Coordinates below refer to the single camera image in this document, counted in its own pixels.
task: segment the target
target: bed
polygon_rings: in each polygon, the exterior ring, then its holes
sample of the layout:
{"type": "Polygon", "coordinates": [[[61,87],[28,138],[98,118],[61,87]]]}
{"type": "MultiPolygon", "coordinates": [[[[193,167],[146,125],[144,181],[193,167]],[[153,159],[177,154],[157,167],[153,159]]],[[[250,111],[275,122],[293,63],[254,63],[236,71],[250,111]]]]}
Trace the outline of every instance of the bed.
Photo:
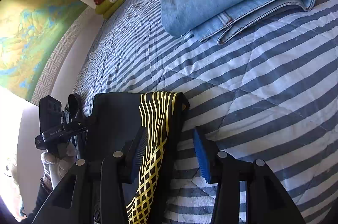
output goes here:
{"type": "MultiPolygon", "coordinates": [[[[338,0],[288,9],[219,46],[163,29],[159,0],[127,0],[102,26],[74,91],[91,114],[102,92],[183,92],[165,223],[210,223],[216,185],[201,177],[192,129],[236,158],[265,160],[307,223],[338,197],[338,0]]],[[[241,183],[240,219],[245,222],[241,183]]]]}

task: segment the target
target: gloved hand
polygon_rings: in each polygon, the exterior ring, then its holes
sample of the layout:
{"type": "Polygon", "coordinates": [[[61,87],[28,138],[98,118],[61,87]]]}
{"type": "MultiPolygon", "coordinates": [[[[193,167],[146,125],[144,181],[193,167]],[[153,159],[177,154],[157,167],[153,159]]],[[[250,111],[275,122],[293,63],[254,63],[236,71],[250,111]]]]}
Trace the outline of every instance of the gloved hand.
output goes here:
{"type": "Polygon", "coordinates": [[[64,177],[70,167],[76,162],[77,149],[69,143],[58,144],[58,150],[64,150],[65,156],[56,158],[53,154],[44,152],[41,154],[41,162],[44,167],[43,182],[47,188],[53,190],[64,177]]]}

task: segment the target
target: hand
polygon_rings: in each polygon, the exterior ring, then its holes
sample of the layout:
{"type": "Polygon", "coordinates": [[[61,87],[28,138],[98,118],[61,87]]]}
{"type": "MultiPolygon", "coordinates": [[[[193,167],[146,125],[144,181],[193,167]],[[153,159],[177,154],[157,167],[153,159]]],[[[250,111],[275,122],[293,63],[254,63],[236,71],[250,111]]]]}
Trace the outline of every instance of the hand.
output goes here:
{"type": "Polygon", "coordinates": [[[59,144],[58,150],[60,149],[65,149],[66,156],[56,158],[53,154],[48,152],[41,154],[41,162],[44,167],[42,179],[46,187],[50,190],[53,190],[56,187],[70,167],[76,162],[78,151],[71,142],[59,144]]]}

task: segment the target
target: folded jeans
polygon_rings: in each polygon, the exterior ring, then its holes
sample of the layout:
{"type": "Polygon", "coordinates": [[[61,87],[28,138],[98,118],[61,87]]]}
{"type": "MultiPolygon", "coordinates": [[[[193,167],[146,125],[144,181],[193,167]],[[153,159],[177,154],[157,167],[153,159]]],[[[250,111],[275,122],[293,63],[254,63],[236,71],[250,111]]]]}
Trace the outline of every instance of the folded jeans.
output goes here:
{"type": "Polygon", "coordinates": [[[216,40],[219,45],[278,9],[293,5],[309,11],[315,0],[244,0],[191,31],[200,42],[216,40]]]}

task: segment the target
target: sleeve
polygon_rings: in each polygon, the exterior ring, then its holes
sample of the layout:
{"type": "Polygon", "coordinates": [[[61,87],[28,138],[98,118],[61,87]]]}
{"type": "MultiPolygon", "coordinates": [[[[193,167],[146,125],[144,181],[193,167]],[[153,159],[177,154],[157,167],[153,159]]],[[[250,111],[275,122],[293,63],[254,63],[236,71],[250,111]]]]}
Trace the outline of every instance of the sleeve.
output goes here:
{"type": "Polygon", "coordinates": [[[44,184],[44,182],[43,182],[43,180],[41,178],[40,188],[39,188],[39,192],[38,192],[38,197],[37,197],[37,200],[35,202],[35,208],[34,208],[33,212],[30,213],[27,216],[27,218],[25,218],[24,220],[22,220],[20,223],[22,223],[22,224],[31,224],[33,222],[35,216],[37,215],[38,211],[42,207],[43,203],[46,201],[47,197],[50,195],[50,193],[51,193],[51,190],[46,187],[46,185],[44,184]]]}

